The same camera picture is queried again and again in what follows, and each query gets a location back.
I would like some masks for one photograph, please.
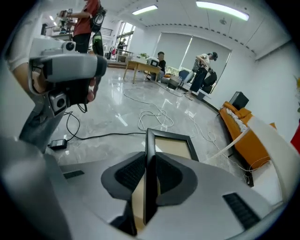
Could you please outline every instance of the marble floor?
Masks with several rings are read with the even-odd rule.
[[[129,99],[123,95],[123,91],[125,91],[128,96],[144,102],[154,103],[165,110],[174,122],[172,127],[167,128],[168,132],[189,135],[190,137],[195,136],[197,130],[188,116],[190,114],[194,116],[206,138],[208,138],[208,132],[215,134],[216,145],[220,149],[229,144],[230,141],[222,120],[205,103],[197,99],[190,101],[184,96],[177,97],[150,81],[144,81],[144,74],[142,73],[137,73],[136,85],[133,86],[133,71],[127,72],[125,81],[123,80],[123,74],[123,69],[107,69],[99,86],[96,99],[88,104],[87,113],[82,113],[76,105],[67,110],[67,112],[73,111],[73,114],[80,120],[81,125],[77,134],[79,137],[84,138],[108,133],[142,132],[138,129],[140,112],[150,110],[157,113],[158,110],[153,105]],[[63,117],[51,140],[71,137],[66,129],[67,118],[68,116]],[[145,117],[143,122],[146,128],[159,125],[154,116]],[[76,132],[78,122],[70,117],[68,126],[72,132]],[[193,137],[192,142],[201,162],[223,168],[241,181],[245,181],[244,172],[224,156],[208,160],[218,152],[218,149],[213,143],[206,141],[201,134]],[[112,135],[85,141],[74,138],[68,143],[67,149],[55,151],[53,155],[57,158],[59,165],[68,165],[114,158],[133,151],[144,151],[144,144],[145,135]]]

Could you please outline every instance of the ceiling light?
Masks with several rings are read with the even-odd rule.
[[[240,12],[240,11],[235,10],[230,7],[220,5],[220,4],[211,3],[211,2],[201,2],[201,1],[197,1],[196,4],[200,8],[209,8],[209,9],[214,9],[214,10],[221,11],[224,13],[228,13],[228,14],[234,15],[236,17],[239,17],[240,19],[243,19],[245,21],[248,21],[248,19],[249,19],[248,14]]]
[[[155,9],[158,9],[158,7],[156,5],[152,5],[150,7],[145,7],[141,10],[137,10],[137,11],[133,12],[132,14],[133,15],[138,15],[138,14],[145,13],[145,12],[148,12],[148,11],[152,11],[152,10],[155,10]]]

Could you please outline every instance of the orange sofa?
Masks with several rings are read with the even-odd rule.
[[[227,113],[226,108],[230,109],[235,115],[237,115],[245,125],[247,125],[247,122],[253,115],[251,114],[251,111],[246,108],[242,108],[238,111],[228,102],[225,102],[223,107],[224,108],[222,108],[219,113],[228,128],[232,140],[234,140],[241,134],[241,132],[238,124],[234,121],[232,116]],[[252,169],[259,168],[270,160],[266,149],[251,130],[240,141],[238,141],[234,147],[248,162]]]

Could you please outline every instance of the ceiling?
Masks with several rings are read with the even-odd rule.
[[[177,25],[202,28],[232,38],[257,56],[289,41],[291,38],[272,11],[260,0],[206,0],[249,14],[249,20],[196,6],[196,0],[101,0],[101,4],[118,16],[127,16],[147,28]],[[157,5],[158,9],[133,15],[132,12]]]

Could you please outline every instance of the power adapter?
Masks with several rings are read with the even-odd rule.
[[[48,147],[51,148],[52,150],[66,149],[67,143],[68,142],[66,141],[66,139],[55,140],[55,141],[52,141],[48,145]]]

